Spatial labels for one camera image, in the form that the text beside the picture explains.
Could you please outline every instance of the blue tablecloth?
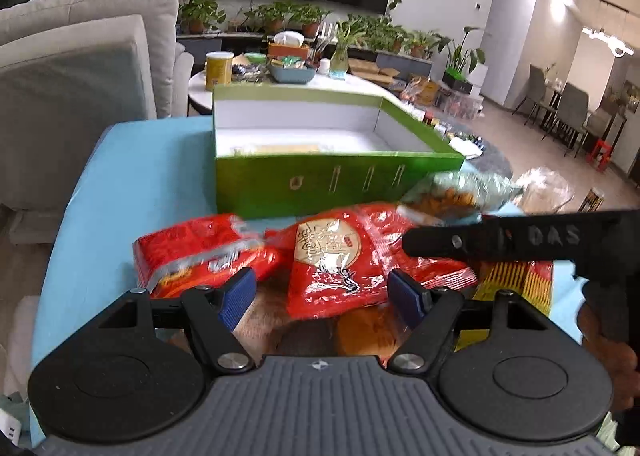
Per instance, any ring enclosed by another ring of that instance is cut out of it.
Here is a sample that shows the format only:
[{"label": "blue tablecloth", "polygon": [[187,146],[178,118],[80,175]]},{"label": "blue tablecloth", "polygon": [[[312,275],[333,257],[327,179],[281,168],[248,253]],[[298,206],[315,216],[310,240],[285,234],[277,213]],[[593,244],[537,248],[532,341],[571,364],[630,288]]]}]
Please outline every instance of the blue tablecloth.
[{"label": "blue tablecloth", "polygon": [[[129,288],[138,237],[214,214],[211,117],[115,125],[87,163],[51,254],[33,335],[33,365]],[[507,206],[501,214],[519,213]],[[278,229],[293,217],[252,221]],[[552,319],[575,339],[582,302],[573,265],[557,262]],[[32,417],[31,439],[42,440]]]}]

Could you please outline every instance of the silver screw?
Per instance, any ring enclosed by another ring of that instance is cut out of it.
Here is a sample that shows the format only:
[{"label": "silver screw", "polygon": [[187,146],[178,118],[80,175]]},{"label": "silver screw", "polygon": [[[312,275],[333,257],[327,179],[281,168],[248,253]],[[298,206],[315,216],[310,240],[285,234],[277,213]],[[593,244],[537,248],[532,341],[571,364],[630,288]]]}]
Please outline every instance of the silver screw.
[{"label": "silver screw", "polygon": [[242,353],[225,353],[218,357],[218,365],[226,370],[243,370],[249,365],[249,357]]},{"label": "silver screw", "polygon": [[413,353],[403,353],[394,359],[394,365],[401,370],[419,370],[424,365],[424,359]]}]

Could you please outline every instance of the red snack bag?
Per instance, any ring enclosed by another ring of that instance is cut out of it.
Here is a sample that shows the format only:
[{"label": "red snack bag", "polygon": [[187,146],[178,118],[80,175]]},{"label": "red snack bag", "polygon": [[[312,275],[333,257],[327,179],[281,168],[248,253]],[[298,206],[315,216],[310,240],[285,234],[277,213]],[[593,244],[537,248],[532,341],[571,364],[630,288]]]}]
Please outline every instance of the red snack bag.
[{"label": "red snack bag", "polygon": [[177,297],[200,284],[221,286],[245,266],[261,280],[280,261],[278,251],[233,214],[198,217],[140,237],[133,258],[139,286],[152,298]]},{"label": "red snack bag", "polygon": [[386,301],[386,276],[400,267],[429,287],[473,285],[476,277],[458,261],[411,259],[401,249],[413,226],[391,203],[335,209],[275,235],[270,244],[291,266],[287,311],[295,319],[340,315]]}]

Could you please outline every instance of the human hand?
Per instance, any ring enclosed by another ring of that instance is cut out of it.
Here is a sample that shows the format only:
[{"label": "human hand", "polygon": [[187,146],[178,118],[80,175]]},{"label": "human hand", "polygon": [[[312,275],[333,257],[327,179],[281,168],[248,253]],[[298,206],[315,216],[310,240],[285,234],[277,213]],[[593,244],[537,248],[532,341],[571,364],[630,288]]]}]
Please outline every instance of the human hand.
[{"label": "human hand", "polygon": [[582,346],[600,361],[613,382],[611,412],[631,409],[635,399],[640,398],[638,356],[628,344],[602,336],[600,319],[586,303],[578,312],[577,323],[584,335]]}]

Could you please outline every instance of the power strip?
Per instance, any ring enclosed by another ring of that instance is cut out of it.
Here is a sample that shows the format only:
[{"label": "power strip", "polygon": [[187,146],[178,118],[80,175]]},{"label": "power strip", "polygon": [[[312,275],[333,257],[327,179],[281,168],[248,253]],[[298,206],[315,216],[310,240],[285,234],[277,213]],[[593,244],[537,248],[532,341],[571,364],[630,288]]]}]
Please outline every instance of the power strip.
[{"label": "power strip", "polygon": [[14,445],[18,445],[22,424],[6,411],[0,409],[0,431],[11,440]]}]

